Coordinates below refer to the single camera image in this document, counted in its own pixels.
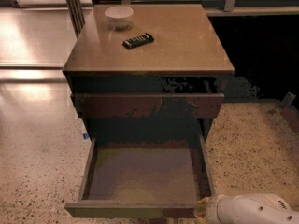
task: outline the remote control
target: remote control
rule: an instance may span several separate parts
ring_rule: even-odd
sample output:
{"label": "remote control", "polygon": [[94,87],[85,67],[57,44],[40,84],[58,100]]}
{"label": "remote control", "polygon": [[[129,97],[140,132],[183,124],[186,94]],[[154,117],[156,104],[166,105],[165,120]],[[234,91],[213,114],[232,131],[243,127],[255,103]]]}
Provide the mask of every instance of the remote control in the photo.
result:
{"label": "remote control", "polygon": [[133,49],[151,43],[153,41],[154,38],[152,37],[152,35],[145,33],[144,35],[140,35],[123,41],[122,45],[127,49]]}

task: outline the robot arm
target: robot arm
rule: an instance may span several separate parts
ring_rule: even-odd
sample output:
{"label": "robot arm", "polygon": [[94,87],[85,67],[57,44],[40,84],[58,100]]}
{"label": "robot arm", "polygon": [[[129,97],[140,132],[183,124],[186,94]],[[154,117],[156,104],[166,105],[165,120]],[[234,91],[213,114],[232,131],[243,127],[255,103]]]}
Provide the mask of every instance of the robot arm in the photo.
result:
{"label": "robot arm", "polygon": [[[207,198],[204,205],[208,224],[299,223],[299,212],[292,211],[289,205],[275,194],[216,195]],[[203,211],[204,205],[201,203],[197,212],[195,210],[199,220],[203,220],[199,211]]]}

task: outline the wooden tabletop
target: wooden tabletop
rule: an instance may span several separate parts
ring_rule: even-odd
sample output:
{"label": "wooden tabletop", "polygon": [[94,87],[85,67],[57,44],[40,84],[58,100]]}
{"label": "wooden tabletop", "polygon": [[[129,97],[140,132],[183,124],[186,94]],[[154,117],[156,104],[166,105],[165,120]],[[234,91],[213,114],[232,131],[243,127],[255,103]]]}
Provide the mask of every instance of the wooden tabletop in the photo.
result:
{"label": "wooden tabletop", "polygon": [[[201,5],[128,5],[131,26],[115,30],[97,5],[86,19],[64,73],[233,74],[234,68]],[[127,50],[123,40],[152,34],[151,44]]]}

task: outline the bowl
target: bowl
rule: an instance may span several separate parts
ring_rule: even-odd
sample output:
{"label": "bowl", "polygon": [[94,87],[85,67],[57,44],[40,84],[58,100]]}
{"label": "bowl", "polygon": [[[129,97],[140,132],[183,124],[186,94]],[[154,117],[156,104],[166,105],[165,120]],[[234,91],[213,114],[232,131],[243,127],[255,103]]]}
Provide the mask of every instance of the bowl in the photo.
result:
{"label": "bowl", "polygon": [[110,7],[105,11],[105,16],[115,28],[124,29],[128,27],[133,13],[130,7]]}

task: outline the open drawer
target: open drawer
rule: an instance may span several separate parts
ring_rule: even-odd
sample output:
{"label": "open drawer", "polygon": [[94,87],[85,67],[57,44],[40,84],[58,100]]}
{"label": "open drawer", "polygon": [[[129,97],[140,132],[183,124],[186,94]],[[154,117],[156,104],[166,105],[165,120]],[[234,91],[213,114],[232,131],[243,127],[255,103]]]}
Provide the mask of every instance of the open drawer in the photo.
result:
{"label": "open drawer", "polygon": [[65,208],[73,217],[194,218],[210,195],[200,150],[199,136],[106,147],[93,138],[78,201]]}

